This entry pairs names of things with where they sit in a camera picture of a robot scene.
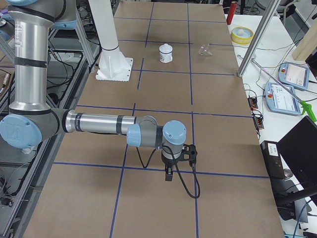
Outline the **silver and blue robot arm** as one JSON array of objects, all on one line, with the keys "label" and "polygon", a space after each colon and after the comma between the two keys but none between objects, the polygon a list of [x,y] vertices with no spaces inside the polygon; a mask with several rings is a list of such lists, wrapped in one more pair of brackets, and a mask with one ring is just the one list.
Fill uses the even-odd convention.
[{"label": "silver and blue robot arm", "polygon": [[66,132],[125,135],[127,144],[161,150],[165,179],[184,159],[186,127],[172,120],[163,126],[151,116],[132,117],[77,113],[51,108],[46,102],[48,36],[54,24],[75,28],[73,0],[10,0],[15,23],[15,99],[0,122],[0,134],[9,145],[26,149]]}]

